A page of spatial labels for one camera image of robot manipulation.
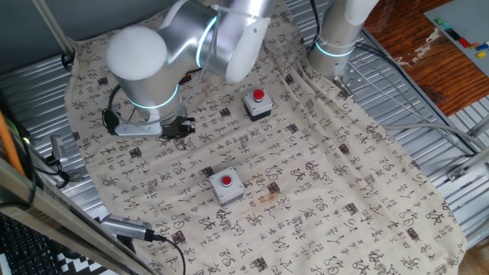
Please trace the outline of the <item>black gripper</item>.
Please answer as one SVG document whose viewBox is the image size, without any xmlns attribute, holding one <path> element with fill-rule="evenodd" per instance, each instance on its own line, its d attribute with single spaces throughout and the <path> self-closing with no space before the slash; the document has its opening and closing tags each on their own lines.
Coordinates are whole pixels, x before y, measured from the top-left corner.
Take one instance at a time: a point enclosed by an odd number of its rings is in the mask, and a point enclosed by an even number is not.
<svg viewBox="0 0 489 275">
<path fill-rule="evenodd" d="M 160 126 L 162 127 L 162 132 L 166 133 L 163 135 L 164 138 L 168 140 L 179 139 L 183 137 L 183 132 L 192 134 L 196 131 L 196 120 L 195 118 L 177 116 L 172 122 L 167 122 Z"/>
</svg>

